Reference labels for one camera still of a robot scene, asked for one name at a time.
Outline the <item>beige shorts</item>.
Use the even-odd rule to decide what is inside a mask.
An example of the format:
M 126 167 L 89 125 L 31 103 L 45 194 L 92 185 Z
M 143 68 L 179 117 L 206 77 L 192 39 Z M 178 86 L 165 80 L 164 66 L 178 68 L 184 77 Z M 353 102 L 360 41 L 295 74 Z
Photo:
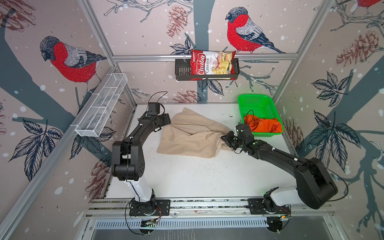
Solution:
M 226 126 L 184 108 L 164 127 L 157 153 L 214 158 L 220 150 L 232 150 L 221 139 L 229 132 Z

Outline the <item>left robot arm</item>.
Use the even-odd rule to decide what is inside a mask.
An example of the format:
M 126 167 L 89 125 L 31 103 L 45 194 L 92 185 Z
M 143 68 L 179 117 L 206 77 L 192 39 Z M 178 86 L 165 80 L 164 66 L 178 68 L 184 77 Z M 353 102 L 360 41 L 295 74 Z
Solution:
M 143 177 L 146 166 L 143 145 L 151 133 L 157 132 L 170 123 L 168 114 L 144 113 L 128 137 L 113 143 L 111 173 L 119 181 L 125 182 L 135 194 L 132 201 L 135 208 L 153 212 L 157 206 L 154 190 L 149 187 Z

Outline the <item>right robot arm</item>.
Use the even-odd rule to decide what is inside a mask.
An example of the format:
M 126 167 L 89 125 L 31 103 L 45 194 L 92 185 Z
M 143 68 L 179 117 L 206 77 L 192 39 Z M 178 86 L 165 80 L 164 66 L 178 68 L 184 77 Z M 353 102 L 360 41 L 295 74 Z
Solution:
M 338 188 L 331 178 L 327 168 L 317 158 L 299 158 L 281 151 L 265 141 L 256 140 L 247 124 L 238 124 L 236 131 L 230 131 L 221 139 L 234 151 L 240 148 L 249 156 L 268 162 L 292 175 L 296 179 L 293 189 L 296 195 L 290 194 L 290 189 L 273 190 L 270 194 L 272 201 L 279 205 L 276 193 L 281 194 L 282 205 L 303 203 L 312 209 L 319 209 L 338 193 Z

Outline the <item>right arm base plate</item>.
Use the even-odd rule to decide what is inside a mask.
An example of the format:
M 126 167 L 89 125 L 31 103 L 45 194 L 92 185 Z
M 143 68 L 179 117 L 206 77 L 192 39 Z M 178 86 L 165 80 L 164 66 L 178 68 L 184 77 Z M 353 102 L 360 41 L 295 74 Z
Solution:
M 291 210 L 288 205 L 277 206 L 272 200 L 265 198 L 248 199 L 248 209 L 251 215 L 290 215 Z

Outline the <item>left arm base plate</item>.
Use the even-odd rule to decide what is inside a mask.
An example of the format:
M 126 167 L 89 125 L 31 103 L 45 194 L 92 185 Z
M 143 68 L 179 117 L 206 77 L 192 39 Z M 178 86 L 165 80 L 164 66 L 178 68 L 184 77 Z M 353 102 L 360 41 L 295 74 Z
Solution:
M 170 214 L 170 200 L 155 200 L 145 203 L 137 202 L 135 199 L 130 201 L 128 209 L 130 217 L 160 217 Z

